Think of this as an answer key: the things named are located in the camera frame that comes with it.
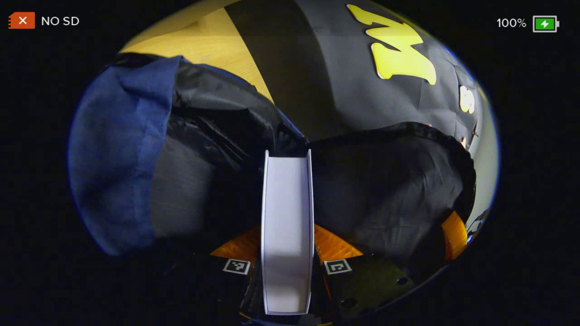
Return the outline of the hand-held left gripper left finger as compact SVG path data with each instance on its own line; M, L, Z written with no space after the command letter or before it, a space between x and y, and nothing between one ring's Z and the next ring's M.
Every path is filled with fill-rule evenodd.
M190 318L239 318L240 306L255 278L260 227L215 238L172 269L172 294Z

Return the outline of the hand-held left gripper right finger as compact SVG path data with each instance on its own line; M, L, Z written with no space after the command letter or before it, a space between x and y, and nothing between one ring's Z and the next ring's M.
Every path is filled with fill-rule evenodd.
M320 225L314 226L314 253L330 316L338 320L370 314L415 289L415 282L397 264L363 253Z

